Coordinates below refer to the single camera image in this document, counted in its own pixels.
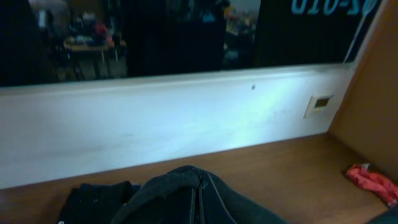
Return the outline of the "dark green Nike t-shirt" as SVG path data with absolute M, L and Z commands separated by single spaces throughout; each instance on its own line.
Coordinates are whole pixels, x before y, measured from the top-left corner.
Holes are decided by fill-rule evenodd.
M 217 175 L 182 166 L 148 180 L 115 214 L 112 224 L 284 223 Z

